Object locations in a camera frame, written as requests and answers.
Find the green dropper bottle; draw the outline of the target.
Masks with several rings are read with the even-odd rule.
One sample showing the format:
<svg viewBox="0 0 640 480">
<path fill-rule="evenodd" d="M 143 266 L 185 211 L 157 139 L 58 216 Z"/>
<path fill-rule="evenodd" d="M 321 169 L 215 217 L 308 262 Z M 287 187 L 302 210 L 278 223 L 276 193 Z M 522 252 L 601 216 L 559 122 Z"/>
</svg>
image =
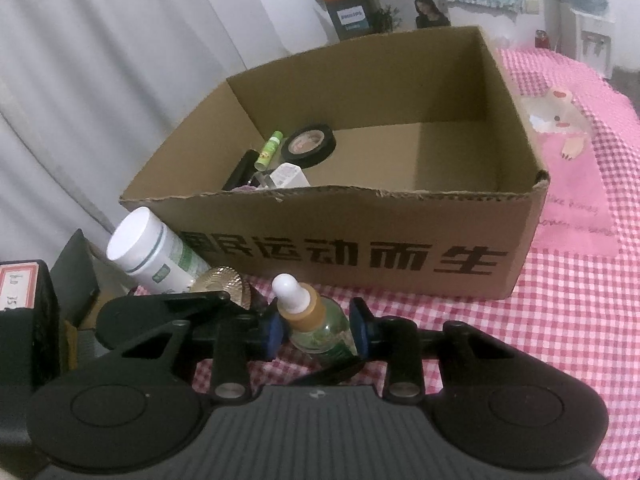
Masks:
<svg viewBox="0 0 640 480">
<path fill-rule="evenodd" d="M 349 320 L 337 302 L 291 274 L 277 275 L 271 288 L 294 347 L 323 367 L 358 356 Z"/>
</svg>

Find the gold lid round jar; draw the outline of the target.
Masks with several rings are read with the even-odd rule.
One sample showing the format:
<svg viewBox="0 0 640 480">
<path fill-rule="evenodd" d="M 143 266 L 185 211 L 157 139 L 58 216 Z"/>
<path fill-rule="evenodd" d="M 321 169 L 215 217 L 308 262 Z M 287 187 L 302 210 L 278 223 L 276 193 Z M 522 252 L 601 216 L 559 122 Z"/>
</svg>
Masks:
<svg viewBox="0 0 640 480">
<path fill-rule="evenodd" d="M 226 292 L 239 307 L 250 310 L 252 292 L 250 284 L 231 266 L 216 266 L 199 276 L 190 292 Z"/>
</svg>

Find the white pill bottle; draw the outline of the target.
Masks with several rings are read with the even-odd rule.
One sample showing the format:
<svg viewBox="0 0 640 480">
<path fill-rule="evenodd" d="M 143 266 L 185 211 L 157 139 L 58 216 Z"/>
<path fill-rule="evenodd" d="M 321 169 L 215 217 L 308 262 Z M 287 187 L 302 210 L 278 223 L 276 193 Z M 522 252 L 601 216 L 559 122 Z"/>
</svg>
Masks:
<svg viewBox="0 0 640 480">
<path fill-rule="evenodd" d="M 155 295 L 188 292 L 210 265 L 148 207 L 131 211 L 106 248 L 107 259 Z"/>
</svg>

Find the white power adapter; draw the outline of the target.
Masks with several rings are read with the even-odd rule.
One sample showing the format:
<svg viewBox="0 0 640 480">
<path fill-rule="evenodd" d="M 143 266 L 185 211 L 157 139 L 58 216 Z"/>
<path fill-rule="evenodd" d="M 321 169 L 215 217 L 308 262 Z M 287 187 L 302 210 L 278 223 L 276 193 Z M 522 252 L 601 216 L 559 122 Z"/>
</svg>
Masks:
<svg viewBox="0 0 640 480">
<path fill-rule="evenodd" d="M 284 162 L 276 169 L 258 171 L 255 174 L 258 188 L 309 188 L 310 183 L 303 169 L 299 166 Z"/>
</svg>

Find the black lipstick tube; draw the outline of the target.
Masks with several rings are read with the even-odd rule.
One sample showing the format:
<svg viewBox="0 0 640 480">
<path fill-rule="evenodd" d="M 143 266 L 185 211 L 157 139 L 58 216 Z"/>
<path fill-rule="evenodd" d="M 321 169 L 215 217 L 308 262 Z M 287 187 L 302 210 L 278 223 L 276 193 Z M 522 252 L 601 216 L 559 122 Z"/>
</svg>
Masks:
<svg viewBox="0 0 640 480">
<path fill-rule="evenodd" d="M 232 170 L 222 189 L 232 191 L 235 188 L 249 185 L 256 171 L 255 162 L 257 162 L 258 156 L 258 151 L 247 150 Z"/>
</svg>

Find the green lip balm tube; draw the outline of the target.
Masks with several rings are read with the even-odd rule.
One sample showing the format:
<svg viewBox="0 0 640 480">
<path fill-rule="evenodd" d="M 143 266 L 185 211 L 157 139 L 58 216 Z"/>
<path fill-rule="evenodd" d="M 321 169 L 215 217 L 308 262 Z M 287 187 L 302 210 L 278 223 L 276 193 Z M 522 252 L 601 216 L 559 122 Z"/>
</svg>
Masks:
<svg viewBox="0 0 640 480">
<path fill-rule="evenodd" d="M 254 168 L 257 171 L 266 171 L 272 160 L 274 155 L 277 153 L 278 148 L 283 140 L 283 133 L 279 130 L 276 130 L 266 141 L 262 150 L 260 151 L 256 162 L 254 162 Z"/>
</svg>

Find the black electrical tape roll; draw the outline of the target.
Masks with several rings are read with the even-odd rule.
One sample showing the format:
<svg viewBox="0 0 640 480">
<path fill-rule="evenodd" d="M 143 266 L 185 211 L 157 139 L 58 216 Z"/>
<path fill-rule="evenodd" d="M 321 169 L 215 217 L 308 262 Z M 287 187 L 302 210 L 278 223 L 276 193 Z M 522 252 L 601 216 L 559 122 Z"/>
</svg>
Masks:
<svg viewBox="0 0 640 480">
<path fill-rule="evenodd" d="M 333 130 L 328 125 L 317 124 L 288 136 L 282 143 L 281 158 L 284 162 L 307 169 L 324 162 L 335 149 Z"/>
</svg>

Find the brown cardboard box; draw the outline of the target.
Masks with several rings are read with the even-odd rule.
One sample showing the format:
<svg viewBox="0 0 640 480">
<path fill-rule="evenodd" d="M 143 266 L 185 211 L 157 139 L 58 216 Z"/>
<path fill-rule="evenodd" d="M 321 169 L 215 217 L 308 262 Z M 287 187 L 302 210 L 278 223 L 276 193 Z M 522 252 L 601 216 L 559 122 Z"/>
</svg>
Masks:
<svg viewBox="0 0 640 480">
<path fill-rule="evenodd" d="M 309 188 L 222 187 L 247 150 L 328 125 Z M 503 299 L 550 177 L 496 50 L 478 27 L 347 40 L 222 82 L 120 196 L 210 263 L 271 278 Z"/>
</svg>

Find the pink checkered tablecloth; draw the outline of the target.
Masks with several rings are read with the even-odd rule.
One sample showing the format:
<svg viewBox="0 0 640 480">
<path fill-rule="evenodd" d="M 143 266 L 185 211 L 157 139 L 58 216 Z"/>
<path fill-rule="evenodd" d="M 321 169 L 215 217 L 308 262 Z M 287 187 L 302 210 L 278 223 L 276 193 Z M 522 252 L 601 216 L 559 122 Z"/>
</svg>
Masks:
<svg viewBox="0 0 640 480">
<path fill-rule="evenodd" d="M 548 51 L 497 52 L 536 136 L 550 183 L 510 296 L 447 297 L 312 283 L 347 304 L 435 328 L 460 320 L 565 370 L 610 413 L 596 459 L 639 474 L 639 123 L 592 70 Z"/>
</svg>

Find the black device with red label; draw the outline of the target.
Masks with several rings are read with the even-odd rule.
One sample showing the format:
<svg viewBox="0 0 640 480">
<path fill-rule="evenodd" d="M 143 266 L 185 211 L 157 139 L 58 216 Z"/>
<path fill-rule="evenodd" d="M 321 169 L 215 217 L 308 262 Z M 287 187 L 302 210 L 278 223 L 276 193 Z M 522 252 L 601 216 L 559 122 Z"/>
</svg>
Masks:
<svg viewBox="0 0 640 480">
<path fill-rule="evenodd" d="M 2 474 L 27 479 L 43 467 L 26 428 L 30 398 L 77 364 L 78 330 L 91 330 L 104 304 L 129 287 L 81 230 L 53 266 L 39 259 L 1 263 Z"/>
</svg>

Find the teal Philips box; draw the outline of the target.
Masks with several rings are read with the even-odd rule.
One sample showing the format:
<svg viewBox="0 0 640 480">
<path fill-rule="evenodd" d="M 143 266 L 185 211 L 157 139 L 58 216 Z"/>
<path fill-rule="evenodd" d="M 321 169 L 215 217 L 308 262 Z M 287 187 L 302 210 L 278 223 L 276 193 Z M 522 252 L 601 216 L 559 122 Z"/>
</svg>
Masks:
<svg viewBox="0 0 640 480">
<path fill-rule="evenodd" d="M 341 41 L 374 33 L 372 16 L 374 0 L 333 0 L 326 3 L 331 22 Z"/>
</svg>

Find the woman photo picture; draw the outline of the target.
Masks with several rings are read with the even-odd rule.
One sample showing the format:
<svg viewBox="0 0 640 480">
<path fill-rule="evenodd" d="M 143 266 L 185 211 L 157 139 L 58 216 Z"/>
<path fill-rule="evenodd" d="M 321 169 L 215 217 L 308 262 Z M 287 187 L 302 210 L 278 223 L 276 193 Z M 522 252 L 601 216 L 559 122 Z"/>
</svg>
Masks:
<svg viewBox="0 0 640 480">
<path fill-rule="evenodd" d="M 414 0 L 416 8 L 416 28 L 450 26 L 449 18 L 439 10 L 434 0 Z"/>
</svg>

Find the white curtain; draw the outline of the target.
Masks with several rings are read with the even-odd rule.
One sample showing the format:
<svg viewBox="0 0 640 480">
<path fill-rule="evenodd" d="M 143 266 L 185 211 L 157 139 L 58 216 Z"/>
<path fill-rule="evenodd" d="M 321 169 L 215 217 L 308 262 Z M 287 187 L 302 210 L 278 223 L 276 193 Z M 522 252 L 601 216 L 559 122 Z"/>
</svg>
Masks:
<svg viewBox="0 0 640 480">
<path fill-rule="evenodd" d="M 320 0 L 1 0 L 1 257 L 104 247 L 119 195 L 226 78 L 332 44 Z"/>
</svg>

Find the small red can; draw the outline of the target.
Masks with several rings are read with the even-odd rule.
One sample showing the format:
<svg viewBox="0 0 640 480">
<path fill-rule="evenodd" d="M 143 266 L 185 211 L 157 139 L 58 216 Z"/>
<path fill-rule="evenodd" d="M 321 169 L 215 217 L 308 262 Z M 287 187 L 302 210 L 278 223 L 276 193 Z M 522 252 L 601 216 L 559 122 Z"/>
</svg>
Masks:
<svg viewBox="0 0 640 480">
<path fill-rule="evenodd" d="M 537 29 L 535 32 L 535 48 L 550 50 L 550 39 L 547 32 L 543 29 Z"/>
</svg>

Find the water dispenser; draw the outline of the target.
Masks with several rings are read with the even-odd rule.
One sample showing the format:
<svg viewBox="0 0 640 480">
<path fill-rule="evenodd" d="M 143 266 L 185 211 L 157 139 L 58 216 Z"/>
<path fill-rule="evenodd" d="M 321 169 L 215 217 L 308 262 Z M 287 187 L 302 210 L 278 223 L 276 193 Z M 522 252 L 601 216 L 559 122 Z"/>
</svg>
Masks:
<svg viewBox="0 0 640 480">
<path fill-rule="evenodd" d="M 615 21 L 608 0 L 544 0 L 544 18 L 554 50 L 612 77 Z"/>
</svg>

